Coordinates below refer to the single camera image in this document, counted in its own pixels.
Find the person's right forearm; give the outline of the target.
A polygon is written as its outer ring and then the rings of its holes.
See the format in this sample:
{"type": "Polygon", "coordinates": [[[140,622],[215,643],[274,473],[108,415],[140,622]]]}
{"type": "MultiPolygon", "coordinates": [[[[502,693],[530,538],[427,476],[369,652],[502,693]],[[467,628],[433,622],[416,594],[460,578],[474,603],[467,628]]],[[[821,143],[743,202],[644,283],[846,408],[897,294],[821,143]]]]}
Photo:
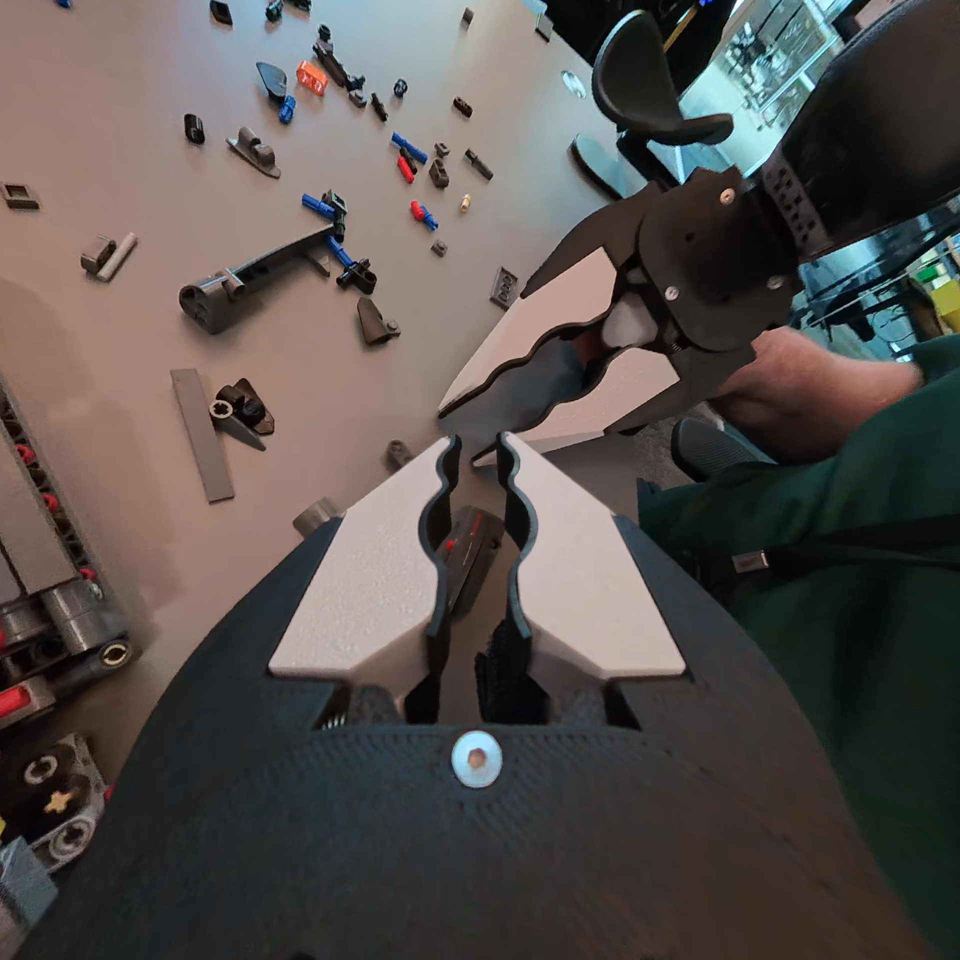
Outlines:
{"type": "Polygon", "coordinates": [[[753,360],[707,403],[782,465],[834,456],[870,418],[925,384],[912,363],[847,358],[787,327],[764,331],[751,346],[753,360]]]}

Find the black office chair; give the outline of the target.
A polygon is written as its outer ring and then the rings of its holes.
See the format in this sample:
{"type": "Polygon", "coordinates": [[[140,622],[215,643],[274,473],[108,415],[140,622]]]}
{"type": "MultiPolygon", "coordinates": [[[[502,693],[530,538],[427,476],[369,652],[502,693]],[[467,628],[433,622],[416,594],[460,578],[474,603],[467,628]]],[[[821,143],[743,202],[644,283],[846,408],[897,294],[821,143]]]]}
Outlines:
{"type": "MultiPolygon", "coordinates": [[[[593,100],[618,148],[649,181],[638,153],[702,145],[731,161],[743,108],[685,113],[653,15],[633,10],[595,56],[593,100]]],[[[901,2],[829,61],[796,115],[760,152],[748,145],[744,193],[795,262],[833,254],[958,195],[958,2],[901,2]]]]}

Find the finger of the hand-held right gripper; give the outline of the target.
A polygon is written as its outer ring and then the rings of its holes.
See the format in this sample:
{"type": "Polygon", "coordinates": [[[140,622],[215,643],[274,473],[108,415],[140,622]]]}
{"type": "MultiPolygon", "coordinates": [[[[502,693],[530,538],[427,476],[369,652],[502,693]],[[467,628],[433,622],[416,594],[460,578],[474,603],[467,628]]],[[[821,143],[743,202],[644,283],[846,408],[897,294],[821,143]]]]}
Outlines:
{"type": "MultiPolygon", "coordinates": [[[[516,299],[455,377],[438,407],[443,419],[485,393],[505,372],[530,361],[547,340],[584,333],[603,323],[616,304],[618,280],[646,281],[641,267],[621,271],[603,247],[564,270],[531,294],[516,299]]],[[[597,395],[573,403],[570,413],[548,419],[611,419],[623,416],[655,394],[655,354],[637,345],[608,356],[597,395]]]]}
{"type": "Polygon", "coordinates": [[[620,422],[681,383],[671,360],[630,340],[607,346],[595,366],[567,345],[603,322],[499,322],[442,400],[442,417],[467,419],[498,435],[510,429],[549,453],[628,430],[620,422]]]}

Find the dark grey lego fin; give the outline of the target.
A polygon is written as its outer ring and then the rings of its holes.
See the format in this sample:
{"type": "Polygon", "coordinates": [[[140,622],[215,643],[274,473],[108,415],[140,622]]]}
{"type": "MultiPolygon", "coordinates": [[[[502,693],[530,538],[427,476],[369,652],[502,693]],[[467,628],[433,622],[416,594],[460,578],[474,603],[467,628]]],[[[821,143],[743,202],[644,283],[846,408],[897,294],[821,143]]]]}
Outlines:
{"type": "Polygon", "coordinates": [[[385,318],[372,298],[361,295],[357,300],[359,330],[367,347],[379,347],[402,335],[399,324],[385,318]]]}

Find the black lego connector blue pin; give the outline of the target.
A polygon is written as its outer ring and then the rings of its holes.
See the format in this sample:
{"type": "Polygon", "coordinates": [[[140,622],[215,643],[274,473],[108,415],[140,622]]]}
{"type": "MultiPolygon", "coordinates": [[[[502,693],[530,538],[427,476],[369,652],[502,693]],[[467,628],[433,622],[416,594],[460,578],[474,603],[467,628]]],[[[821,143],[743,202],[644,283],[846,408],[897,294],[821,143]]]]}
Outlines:
{"type": "Polygon", "coordinates": [[[342,291],[353,289],[361,296],[371,297],[376,290],[378,278],[370,267],[370,260],[351,258],[342,243],[332,234],[326,235],[325,241],[330,254],[342,268],[335,281],[337,287],[342,291]]]}

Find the white lego bar piece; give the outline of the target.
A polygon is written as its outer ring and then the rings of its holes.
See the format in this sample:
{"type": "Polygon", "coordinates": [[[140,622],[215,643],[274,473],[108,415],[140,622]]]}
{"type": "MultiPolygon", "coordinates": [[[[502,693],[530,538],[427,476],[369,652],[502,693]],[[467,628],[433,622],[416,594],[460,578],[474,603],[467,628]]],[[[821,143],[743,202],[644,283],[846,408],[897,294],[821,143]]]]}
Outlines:
{"type": "Polygon", "coordinates": [[[95,282],[110,283],[138,246],[139,237],[129,232],[119,240],[97,234],[83,246],[78,262],[80,269],[95,282]]]}

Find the lego car model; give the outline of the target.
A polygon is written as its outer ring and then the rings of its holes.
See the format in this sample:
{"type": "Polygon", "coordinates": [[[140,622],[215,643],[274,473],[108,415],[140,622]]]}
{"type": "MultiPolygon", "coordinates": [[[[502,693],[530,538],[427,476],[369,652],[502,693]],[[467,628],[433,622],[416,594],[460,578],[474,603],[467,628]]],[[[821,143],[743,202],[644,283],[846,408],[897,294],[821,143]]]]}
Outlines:
{"type": "Polygon", "coordinates": [[[90,846],[109,787],[88,741],[28,729],[139,655],[17,402],[1,390],[1,919],[12,955],[90,846]]]}

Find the grey lego wing piece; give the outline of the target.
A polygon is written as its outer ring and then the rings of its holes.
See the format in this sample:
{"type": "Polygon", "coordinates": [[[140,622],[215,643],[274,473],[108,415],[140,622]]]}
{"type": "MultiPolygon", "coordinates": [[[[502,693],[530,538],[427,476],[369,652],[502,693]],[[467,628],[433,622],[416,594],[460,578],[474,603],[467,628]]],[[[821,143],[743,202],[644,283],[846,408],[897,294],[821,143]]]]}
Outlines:
{"type": "Polygon", "coordinates": [[[234,137],[227,137],[224,142],[236,156],[264,176],[272,180],[282,176],[274,148],[264,143],[250,127],[241,126],[234,137]]]}

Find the scattered small lego pieces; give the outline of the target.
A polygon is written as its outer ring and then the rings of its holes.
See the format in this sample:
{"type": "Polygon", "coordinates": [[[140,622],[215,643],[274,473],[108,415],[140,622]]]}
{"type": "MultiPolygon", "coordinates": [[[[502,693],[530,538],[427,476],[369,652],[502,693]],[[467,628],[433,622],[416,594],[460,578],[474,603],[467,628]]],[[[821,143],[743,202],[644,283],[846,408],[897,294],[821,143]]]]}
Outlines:
{"type": "MultiPolygon", "coordinates": [[[[233,12],[230,8],[230,2],[207,2],[209,14],[214,23],[218,23],[227,28],[234,27],[233,12]]],[[[265,21],[267,24],[278,23],[282,20],[284,5],[286,2],[265,2],[265,21]]],[[[310,14],[313,2],[290,2],[291,6],[303,13],[310,14]]],[[[469,29],[474,20],[474,10],[468,6],[464,7],[461,17],[461,26],[463,30],[469,29]]],[[[354,107],[365,110],[367,106],[373,109],[374,115],[378,120],[385,124],[389,119],[389,112],[382,99],[375,91],[371,91],[369,96],[364,94],[364,85],[366,78],[364,75],[355,75],[349,73],[337,57],[335,46],[331,40],[331,30],[327,24],[321,23],[318,26],[317,39],[312,47],[314,60],[303,60],[296,67],[296,82],[305,90],[309,90],[316,96],[323,96],[333,81],[334,85],[344,90],[347,99],[354,107]]],[[[270,102],[277,105],[277,118],[279,122],[288,126],[295,114],[296,98],[290,92],[289,79],[286,73],[275,64],[258,61],[256,69],[260,76],[264,90],[270,102]]],[[[409,84],[405,78],[398,78],[392,88],[392,98],[397,102],[402,102],[403,97],[409,90],[409,84]]],[[[463,118],[470,118],[473,115],[473,107],[462,97],[455,97],[452,101],[452,107],[455,112],[461,114],[463,118]]],[[[206,130],[202,119],[195,113],[187,112],[183,116],[184,138],[187,143],[194,146],[203,146],[206,143],[206,130]]],[[[391,143],[398,150],[397,162],[398,168],[404,176],[408,185],[415,182],[417,164],[426,164],[429,156],[424,150],[420,150],[409,142],[408,139],[400,136],[396,131],[391,135],[391,143]]],[[[429,168],[429,177],[431,182],[438,188],[446,188],[449,183],[449,174],[444,166],[445,158],[450,155],[450,148],[442,142],[435,145],[435,154],[432,165],[429,168]]],[[[464,159],[468,165],[490,182],[494,176],[493,171],[476,153],[475,150],[467,149],[464,159]]],[[[346,218],[346,206],[334,191],[328,191],[324,200],[316,200],[303,197],[303,205],[310,210],[315,210],[324,218],[332,219],[338,232],[335,233],[336,239],[343,239],[343,221],[346,218]]],[[[423,208],[422,204],[412,201],[411,212],[417,222],[422,222],[431,231],[438,229],[438,223],[432,214],[423,208]]]]}

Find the dark grey lego wedge panel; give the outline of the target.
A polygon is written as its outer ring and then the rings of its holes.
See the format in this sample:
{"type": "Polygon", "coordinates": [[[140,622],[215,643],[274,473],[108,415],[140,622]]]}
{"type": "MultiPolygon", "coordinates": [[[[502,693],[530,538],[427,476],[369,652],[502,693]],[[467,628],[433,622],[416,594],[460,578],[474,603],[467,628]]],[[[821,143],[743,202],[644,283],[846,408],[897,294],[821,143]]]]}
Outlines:
{"type": "Polygon", "coordinates": [[[503,519],[474,506],[464,506],[452,516],[451,531],[438,548],[447,571],[450,618],[457,622],[474,607],[498,558],[505,534],[503,519]]]}

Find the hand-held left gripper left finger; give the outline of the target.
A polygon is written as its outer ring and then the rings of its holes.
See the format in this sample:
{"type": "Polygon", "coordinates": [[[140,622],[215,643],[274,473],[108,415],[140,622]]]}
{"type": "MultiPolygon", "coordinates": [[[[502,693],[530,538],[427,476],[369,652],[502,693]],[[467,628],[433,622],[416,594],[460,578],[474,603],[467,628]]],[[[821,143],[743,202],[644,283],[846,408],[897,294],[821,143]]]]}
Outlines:
{"type": "Polygon", "coordinates": [[[450,494],[461,438],[435,441],[333,524],[269,662],[284,679],[377,687],[413,724],[434,724],[450,655],[450,494]]]}

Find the long dark grey lego beam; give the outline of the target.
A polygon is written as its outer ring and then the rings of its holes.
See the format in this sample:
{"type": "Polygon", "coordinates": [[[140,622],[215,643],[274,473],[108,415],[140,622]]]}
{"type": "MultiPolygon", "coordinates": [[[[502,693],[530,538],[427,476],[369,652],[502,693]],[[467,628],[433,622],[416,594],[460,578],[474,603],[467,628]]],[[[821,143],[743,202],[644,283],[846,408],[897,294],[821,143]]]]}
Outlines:
{"type": "Polygon", "coordinates": [[[209,336],[231,330],[260,304],[260,295],[306,263],[334,238],[334,228],[325,227],[256,258],[218,270],[186,284],[178,292],[182,313],[209,336]]]}

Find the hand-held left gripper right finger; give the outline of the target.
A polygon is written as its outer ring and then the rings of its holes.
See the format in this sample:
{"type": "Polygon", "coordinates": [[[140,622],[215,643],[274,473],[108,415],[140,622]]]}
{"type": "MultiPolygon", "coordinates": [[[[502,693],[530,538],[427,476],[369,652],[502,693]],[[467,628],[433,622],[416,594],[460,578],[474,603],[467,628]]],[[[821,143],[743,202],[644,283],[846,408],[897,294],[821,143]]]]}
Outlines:
{"type": "Polygon", "coordinates": [[[505,533],[517,549],[505,613],[477,654],[492,724],[545,724],[562,702],[688,666],[631,552],[639,532],[512,432],[495,442],[505,533]]]}

